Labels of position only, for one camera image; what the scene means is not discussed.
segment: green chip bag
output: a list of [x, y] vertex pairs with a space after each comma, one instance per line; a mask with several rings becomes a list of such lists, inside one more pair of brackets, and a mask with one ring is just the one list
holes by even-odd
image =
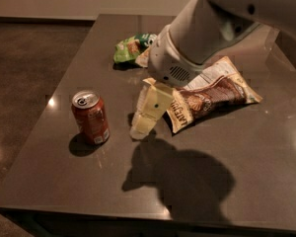
[[121, 41], [115, 46], [114, 62], [135, 64], [136, 58], [153, 43], [156, 37], [156, 35], [142, 34]]

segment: tabletop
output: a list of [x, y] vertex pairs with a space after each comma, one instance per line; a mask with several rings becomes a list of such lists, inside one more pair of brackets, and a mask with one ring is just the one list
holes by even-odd
[[[296, 230], [296, 70], [261, 26], [228, 55], [262, 97], [172, 134], [164, 118], [129, 136], [146, 69], [114, 66], [114, 46], [173, 17], [101, 15], [0, 188], [0, 208]], [[105, 101], [111, 136], [85, 145], [71, 113], [85, 89]]]

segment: snack bag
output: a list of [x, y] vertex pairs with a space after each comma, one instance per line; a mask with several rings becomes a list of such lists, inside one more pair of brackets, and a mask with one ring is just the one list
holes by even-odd
[[183, 88], [175, 88], [167, 113], [177, 133], [223, 105], [259, 103], [258, 95], [225, 56], [204, 69]]
[[121, 41], [115, 46], [115, 54], [113, 56], [114, 62], [116, 64], [129, 62], [137, 64], [141, 67], [146, 67], [148, 56], [144, 53], [144, 51], [153, 43], [156, 37], [156, 35], [143, 34]]

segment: brown floor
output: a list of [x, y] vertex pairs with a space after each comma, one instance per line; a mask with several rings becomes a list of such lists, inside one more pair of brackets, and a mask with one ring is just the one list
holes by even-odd
[[[92, 23], [0, 23], [0, 185]], [[32, 236], [0, 215], [0, 236]]]

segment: brown chip bag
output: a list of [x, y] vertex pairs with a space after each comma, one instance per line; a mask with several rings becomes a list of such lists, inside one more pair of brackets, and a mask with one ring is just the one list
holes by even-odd
[[227, 56], [204, 69], [185, 87], [175, 88], [173, 96], [167, 109], [173, 133], [223, 105], [252, 104], [262, 100]]

